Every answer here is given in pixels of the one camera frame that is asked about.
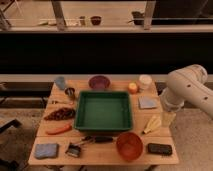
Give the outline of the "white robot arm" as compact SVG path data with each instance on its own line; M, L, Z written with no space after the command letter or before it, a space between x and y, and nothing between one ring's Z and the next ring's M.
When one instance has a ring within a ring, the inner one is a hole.
M169 127L186 101L205 112L213 119L213 90L206 87L208 74L201 65L189 65L174 70L166 77L166 88L160 94L164 112L163 127Z

